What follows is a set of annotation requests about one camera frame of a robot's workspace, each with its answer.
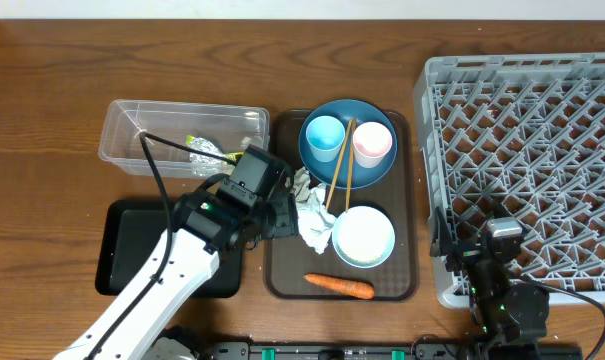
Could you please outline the grey dishwasher rack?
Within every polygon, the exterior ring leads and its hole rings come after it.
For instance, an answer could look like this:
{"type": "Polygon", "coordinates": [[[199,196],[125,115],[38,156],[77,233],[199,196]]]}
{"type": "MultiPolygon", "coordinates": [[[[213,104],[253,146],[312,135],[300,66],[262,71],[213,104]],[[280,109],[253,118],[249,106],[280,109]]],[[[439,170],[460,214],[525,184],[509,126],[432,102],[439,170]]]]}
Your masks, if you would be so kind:
{"type": "Polygon", "coordinates": [[[605,53],[434,57],[413,101],[429,231],[469,239],[503,206],[513,272],[605,303],[605,53]]]}

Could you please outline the light blue rice bowl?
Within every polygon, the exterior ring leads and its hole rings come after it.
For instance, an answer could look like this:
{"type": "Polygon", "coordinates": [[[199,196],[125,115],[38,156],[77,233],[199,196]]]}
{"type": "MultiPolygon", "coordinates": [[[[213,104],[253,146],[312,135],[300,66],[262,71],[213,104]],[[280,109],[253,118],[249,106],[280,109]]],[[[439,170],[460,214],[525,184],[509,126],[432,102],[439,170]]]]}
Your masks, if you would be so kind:
{"type": "Polygon", "coordinates": [[[338,257],[356,268],[373,268],[391,255],[395,231],[390,219],[380,210],[356,206],[336,220],[331,242],[338,257]]]}

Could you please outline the dark blue plate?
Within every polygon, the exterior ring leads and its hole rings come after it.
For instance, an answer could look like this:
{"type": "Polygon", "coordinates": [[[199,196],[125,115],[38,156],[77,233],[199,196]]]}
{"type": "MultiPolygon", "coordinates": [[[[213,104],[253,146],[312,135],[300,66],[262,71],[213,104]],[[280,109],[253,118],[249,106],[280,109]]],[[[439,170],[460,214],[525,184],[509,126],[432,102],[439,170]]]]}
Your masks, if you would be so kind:
{"type": "MultiPolygon", "coordinates": [[[[313,110],[303,122],[298,138],[298,151],[304,166],[311,175],[322,183],[331,185],[332,177],[336,167],[338,155],[332,161],[322,163],[313,158],[310,146],[306,141],[305,132],[311,120],[319,116],[332,116],[339,119],[347,129],[347,124],[351,118],[357,120],[357,127],[366,122],[377,122],[384,124],[391,132],[393,145],[388,154],[374,168],[361,167],[355,160],[354,148],[354,168],[352,178],[352,189],[368,187],[381,180],[393,167],[398,153],[398,139],[396,131],[393,128],[389,117],[376,106],[354,99],[340,99],[330,101],[313,110]]],[[[336,188],[346,189],[349,158],[349,136],[344,158],[341,164],[336,188]]]]}

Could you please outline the brown serving tray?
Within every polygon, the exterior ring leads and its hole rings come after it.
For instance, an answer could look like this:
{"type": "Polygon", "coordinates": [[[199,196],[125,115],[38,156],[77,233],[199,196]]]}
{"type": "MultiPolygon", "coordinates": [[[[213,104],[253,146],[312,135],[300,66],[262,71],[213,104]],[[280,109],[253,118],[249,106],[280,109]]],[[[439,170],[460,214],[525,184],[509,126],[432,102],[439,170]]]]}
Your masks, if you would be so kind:
{"type": "Polygon", "coordinates": [[[401,302],[419,285],[415,200],[411,163],[411,137],[406,119],[386,111],[397,136],[398,153],[390,171],[369,187],[351,192],[352,206],[374,207],[390,219],[395,244],[390,256],[373,268],[344,262],[329,244],[319,254],[302,237],[272,240],[265,245],[264,283],[272,295],[287,300],[349,300],[348,296],[316,286],[304,279],[316,273],[369,283],[378,302],[401,302]]]}

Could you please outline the large white tissue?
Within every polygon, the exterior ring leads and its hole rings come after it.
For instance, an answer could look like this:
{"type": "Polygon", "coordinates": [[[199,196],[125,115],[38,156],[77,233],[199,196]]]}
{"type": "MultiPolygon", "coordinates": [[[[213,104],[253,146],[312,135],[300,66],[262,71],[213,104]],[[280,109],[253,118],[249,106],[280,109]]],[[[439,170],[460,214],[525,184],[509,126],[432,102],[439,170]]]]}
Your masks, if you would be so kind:
{"type": "Polygon", "coordinates": [[[298,213],[299,234],[317,254],[326,250],[336,217],[324,204],[326,185],[310,188],[307,183],[293,188],[298,213]]]}

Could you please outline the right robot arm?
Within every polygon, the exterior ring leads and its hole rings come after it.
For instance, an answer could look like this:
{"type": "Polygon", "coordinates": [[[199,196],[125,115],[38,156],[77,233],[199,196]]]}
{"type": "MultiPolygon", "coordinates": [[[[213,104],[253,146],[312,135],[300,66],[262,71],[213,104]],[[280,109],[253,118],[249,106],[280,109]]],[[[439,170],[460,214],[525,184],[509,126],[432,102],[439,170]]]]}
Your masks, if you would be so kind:
{"type": "Polygon", "coordinates": [[[453,238],[444,211],[435,210],[430,255],[442,257],[449,272],[464,272],[471,286],[469,309],[483,333],[472,337],[457,359],[540,359],[538,339],[547,334],[549,294],[536,285],[514,284],[506,264],[521,253],[524,227],[499,205],[480,233],[453,238]]]}

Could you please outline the small white tissue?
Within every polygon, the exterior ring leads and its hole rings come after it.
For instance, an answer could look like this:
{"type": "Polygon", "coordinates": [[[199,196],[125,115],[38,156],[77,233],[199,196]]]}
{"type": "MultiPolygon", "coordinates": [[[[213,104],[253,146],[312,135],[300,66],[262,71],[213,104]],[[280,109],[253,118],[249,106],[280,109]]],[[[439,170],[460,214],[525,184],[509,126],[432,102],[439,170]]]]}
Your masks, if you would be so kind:
{"type": "Polygon", "coordinates": [[[298,169],[293,178],[291,192],[298,200],[306,200],[310,193],[311,178],[306,167],[298,169]]]}

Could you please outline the orange carrot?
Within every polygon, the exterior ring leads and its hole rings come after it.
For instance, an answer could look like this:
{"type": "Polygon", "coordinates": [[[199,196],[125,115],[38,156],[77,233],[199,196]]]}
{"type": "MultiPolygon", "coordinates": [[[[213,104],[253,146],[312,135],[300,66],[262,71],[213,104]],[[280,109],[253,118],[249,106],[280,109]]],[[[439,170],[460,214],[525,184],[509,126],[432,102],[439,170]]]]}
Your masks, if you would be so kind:
{"type": "Polygon", "coordinates": [[[316,286],[358,299],[370,300],[375,296],[374,288],[364,282],[341,279],[321,274],[306,274],[304,279],[316,286]]]}

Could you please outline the black plastic tray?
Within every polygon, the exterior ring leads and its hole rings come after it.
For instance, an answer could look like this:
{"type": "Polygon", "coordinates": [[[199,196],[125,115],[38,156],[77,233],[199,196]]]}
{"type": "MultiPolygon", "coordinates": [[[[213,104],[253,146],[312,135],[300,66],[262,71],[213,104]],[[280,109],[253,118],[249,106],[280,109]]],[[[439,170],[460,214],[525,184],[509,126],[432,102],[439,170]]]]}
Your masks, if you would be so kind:
{"type": "MultiPolygon", "coordinates": [[[[132,198],[112,203],[107,211],[95,277],[98,293],[119,294],[147,260],[166,229],[165,210],[157,199],[132,198]]],[[[241,282],[243,251],[222,255],[218,271],[194,298],[230,298],[241,282]]]]}

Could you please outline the clear plastic bin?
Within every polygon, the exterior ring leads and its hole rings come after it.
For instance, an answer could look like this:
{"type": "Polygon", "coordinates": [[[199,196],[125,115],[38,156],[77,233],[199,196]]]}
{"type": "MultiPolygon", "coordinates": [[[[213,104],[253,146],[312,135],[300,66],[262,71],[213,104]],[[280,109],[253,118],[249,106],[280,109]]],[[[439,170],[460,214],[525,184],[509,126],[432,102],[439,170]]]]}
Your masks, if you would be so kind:
{"type": "Polygon", "coordinates": [[[146,100],[115,100],[108,108],[98,154],[131,175],[152,171],[139,135],[145,132],[176,143],[168,146],[149,138],[147,146],[164,178],[193,178],[186,136],[212,141],[223,153],[240,152],[249,145],[269,145],[270,115],[264,108],[146,100]]]}

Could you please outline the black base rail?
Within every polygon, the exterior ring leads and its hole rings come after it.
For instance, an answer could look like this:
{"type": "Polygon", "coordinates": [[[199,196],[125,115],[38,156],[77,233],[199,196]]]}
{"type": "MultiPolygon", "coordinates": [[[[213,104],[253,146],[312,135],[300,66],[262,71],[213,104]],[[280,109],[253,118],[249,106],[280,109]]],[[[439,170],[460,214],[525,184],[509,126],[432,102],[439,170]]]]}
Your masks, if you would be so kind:
{"type": "Polygon", "coordinates": [[[456,344],[444,345],[434,339],[406,346],[221,342],[192,350],[175,339],[161,338],[143,355],[143,360],[441,360],[471,357],[456,344]]]}

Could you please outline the foil snack wrapper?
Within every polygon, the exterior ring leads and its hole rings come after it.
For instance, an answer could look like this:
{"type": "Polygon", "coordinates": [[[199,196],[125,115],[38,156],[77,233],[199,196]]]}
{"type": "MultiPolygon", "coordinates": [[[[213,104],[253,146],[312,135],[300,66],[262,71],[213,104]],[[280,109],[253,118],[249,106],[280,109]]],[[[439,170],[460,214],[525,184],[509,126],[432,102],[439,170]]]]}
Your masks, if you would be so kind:
{"type": "Polygon", "coordinates": [[[212,141],[193,135],[186,136],[185,144],[198,151],[198,154],[189,154],[194,177],[206,178],[218,173],[230,175],[234,166],[244,155],[243,151],[223,153],[212,141]]]}

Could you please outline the light blue cup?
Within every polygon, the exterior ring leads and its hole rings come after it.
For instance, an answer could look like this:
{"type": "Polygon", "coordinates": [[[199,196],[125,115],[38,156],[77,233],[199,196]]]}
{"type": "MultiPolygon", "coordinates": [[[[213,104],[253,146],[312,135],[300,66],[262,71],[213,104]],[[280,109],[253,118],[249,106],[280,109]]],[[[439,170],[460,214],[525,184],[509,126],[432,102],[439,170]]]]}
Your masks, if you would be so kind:
{"type": "Polygon", "coordinates": [[[327,163],[337,157],[346,137],[346,128],[339,119],[324,115],[310,121],[305,136],[313,158],[327,163]]]}

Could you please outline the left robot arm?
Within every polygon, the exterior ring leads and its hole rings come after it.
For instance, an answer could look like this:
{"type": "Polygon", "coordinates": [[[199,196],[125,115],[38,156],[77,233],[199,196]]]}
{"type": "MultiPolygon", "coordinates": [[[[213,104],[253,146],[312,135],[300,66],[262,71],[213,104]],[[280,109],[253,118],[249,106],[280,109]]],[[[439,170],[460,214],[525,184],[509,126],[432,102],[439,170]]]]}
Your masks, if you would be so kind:
{"type": "Polygon", "coordinates": [[[148,260],[107,310],[58,359],[140,359],[182,304],[210,280],[221,253],[249,241],[296,235],[295,197],[277,193],[252,208],[220,194],[184,195],[148,260]]]}

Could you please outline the pink cup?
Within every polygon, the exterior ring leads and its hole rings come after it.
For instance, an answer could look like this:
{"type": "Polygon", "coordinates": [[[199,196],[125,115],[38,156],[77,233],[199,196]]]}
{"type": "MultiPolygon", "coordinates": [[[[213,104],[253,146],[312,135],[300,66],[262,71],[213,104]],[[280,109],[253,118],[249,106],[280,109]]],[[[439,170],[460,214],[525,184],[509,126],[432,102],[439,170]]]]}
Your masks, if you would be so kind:
{"type": "Polygon", "coordinates": [[[366,122],[354,132],[355,160],[364,168],[376,167],[393,145],[390,130],[381,123],[366,122]]]}

